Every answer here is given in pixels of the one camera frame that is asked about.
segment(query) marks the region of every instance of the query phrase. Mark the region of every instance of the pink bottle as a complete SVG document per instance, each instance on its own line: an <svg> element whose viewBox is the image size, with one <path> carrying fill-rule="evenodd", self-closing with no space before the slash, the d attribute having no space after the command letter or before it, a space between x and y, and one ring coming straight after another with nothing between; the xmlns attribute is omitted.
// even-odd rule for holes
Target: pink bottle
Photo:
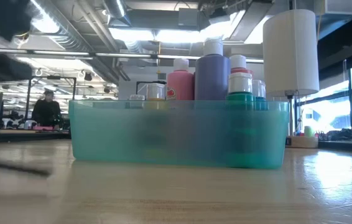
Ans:
<svg viewBox="0 0 352 224"><path fill-rule="evenodd" d="M188 72L188 60L176 58L174 72L168 74L167 100L194 100L194 75Z"/></svg>

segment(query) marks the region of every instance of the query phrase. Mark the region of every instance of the dark jacket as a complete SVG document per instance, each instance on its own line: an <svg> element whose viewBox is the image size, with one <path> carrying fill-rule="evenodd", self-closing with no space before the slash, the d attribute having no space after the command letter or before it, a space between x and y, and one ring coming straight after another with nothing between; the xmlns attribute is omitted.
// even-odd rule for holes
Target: dark jacket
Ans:
<svg viewBox="0 0 352 224"><path fill-rule="evenodd" d="M56 101L38 100L32 111L32 119L41 126L54 126L61 119L60 105Z"/></svg>

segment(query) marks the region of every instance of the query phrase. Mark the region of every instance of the white bottle cap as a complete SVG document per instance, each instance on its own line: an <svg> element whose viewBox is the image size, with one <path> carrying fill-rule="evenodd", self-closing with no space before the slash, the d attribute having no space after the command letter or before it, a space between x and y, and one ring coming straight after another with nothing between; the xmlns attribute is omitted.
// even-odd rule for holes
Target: white bottle cap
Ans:
<svg viewBox="0 0 352 224"><path fill-rule="evenodd" d="M145 100L146 96L133 94L129 97L129 100Z"/></svg>
<svg viewBox="0 0 352 224"><path fill-rule="evenodd" d="M256 97L266 97L266 84L262 80L252 81L252 93Z"/></svg>
<svg viewBox="0 0 352 224"><path fill-rule="evenodd" d="M221 39L208 39L203 44L203 54L218 54L223 56L223 41Z"/></svg>
<svg viewBox="0 0 352 224"><path fill-rule="evenodd" d="M236 72L228 77L228 93L246 92L252 93L252 75L249 73Z"/></svg>
<svg viewBox="0 0 352 224"><path fill-rule="evenodd" d="M242 55L233 55L230 57L231 69L246 68L246 57Z"/></svg>
<svg viewBox="0 0 352 224"><path fill-rule="evenodd" d="M164 100L165 85L160 83L147 84L147 100Z"/></svg>
<svg viewBox="0 0 352 224"><path fill-rule="evenodd" d="M174 71L177 70L188 71L188 60L185 58L176 58L174 60Z"/></svg>

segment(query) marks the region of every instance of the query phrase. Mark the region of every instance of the label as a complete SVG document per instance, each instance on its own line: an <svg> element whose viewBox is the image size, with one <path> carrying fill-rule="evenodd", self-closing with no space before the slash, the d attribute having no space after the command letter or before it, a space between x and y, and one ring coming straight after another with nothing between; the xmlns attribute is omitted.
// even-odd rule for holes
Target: label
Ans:
<svg viewBox="0 0 352 224"><path fill-rule="evenodd" d="M176 90L172 87L167 87L166 91L167 100L176 100Z"/></svg>

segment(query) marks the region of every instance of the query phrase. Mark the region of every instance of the desk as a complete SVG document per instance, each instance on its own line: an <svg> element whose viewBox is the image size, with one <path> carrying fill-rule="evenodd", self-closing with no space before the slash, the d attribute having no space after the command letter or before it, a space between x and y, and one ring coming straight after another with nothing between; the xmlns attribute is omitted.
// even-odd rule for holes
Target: desk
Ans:
<svg viewBox="0 0 352 224"><path fill-rule="evenodd" d="M287 149L280 170L73 161L69 140L1 143L0 223L352 223L352 153Z"/></svg>

